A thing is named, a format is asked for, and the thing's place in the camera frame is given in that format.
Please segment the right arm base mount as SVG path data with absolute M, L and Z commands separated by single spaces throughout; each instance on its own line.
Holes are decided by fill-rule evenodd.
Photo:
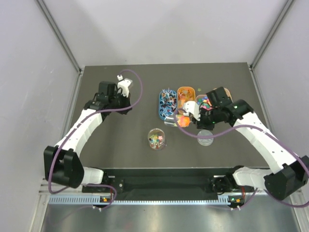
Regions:
M 210 177 L 209 182 L 212 191 L 218 195 L 222 195 L 226 192 L 240 191 L 242 188 L 244 188 L 244 190 L 248 190 L 249 192 L 254 192 L 255 189 L 253 187 L 240 186 L 234 180 L 232 174 L 240 168 L 243 168 L 243 165 L 237 165 L 230 168 L 224 175 Z

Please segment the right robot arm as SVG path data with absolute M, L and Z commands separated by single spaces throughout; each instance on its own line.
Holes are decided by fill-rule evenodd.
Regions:
M 307 184 L 309 158 L 289 151 L 268 131 L 254 109 L 245 101 L 232 101 L 223 87 L 207 94 L 210 110 L 194 106 L 193 117 L 199 129 L 212 130 L 216 123 L 228 123 L 247 139 L 268 164 L 268 169 L 236 166 L 226 174 L 230 191 L 242 186 L 266 190 L 277 200 L 284 200 Z

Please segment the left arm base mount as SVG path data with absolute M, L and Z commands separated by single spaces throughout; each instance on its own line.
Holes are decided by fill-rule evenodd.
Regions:
M 83 193 L 114 193 L 115 191 L 112 188 L 107 187 L 107 185 L 114 187 L 113 184 L 114 184 L 114 176 L 109 177 L 107 175 L 104 175 L 101 183 L 87 184 L 82 187 L 82 192 Z

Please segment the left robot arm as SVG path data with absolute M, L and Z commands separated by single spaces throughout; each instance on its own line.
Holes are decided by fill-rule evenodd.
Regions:
M 123 79 L 118 83 L 102 81 L 98 92 L 89 100 L 69 132 L 55 146 L 47 146 L 44 150 L 45 179 L 67 188 L 93 184 L 98 191 L 106 191 L 109 179 L 104 171 L 97 168 L 84 167 L 80 161 L 80 153 L 95 129 L 103 123 L 111 113 L 118 111 L 127 114 L 130 111 L 129 89 L 133 82 Z

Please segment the clear plastic jar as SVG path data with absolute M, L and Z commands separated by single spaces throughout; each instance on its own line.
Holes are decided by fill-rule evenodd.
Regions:
M 148 132 L 149 146 L 154 151 L 159 151 L 166 147 L 166 135 L 159 128 L 151 129 Z

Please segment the clear jar lid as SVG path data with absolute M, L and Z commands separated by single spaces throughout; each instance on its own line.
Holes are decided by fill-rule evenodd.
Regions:
M 213 136 L 212 132 L 209 130 L 200 130 L 197 134 L 197 136 L 203 136 L 203 137 L 209 137 Z M 213 138 L 197 138 L 197 141 L 202 146 L 210 146 L 213 143 Z

